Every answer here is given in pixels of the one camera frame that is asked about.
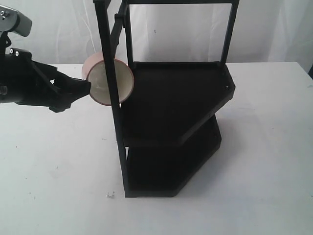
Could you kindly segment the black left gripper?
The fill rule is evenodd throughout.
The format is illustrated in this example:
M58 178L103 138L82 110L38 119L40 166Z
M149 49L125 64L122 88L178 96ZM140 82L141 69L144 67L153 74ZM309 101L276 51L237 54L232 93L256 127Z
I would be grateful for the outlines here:
M91 83L32 60L29 51L11 48L0 58L0 102L46 106L60 113L89 95Z

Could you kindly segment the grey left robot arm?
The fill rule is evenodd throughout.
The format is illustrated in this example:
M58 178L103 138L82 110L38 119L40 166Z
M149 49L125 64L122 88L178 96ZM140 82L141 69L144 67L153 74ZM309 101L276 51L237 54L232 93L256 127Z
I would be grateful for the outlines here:
M90 94L91 83L67 76L55 66L36 62L31 52L11 47L13 32L27 37L32 21L20 11L0 7L0 102L48 107L60 113Z

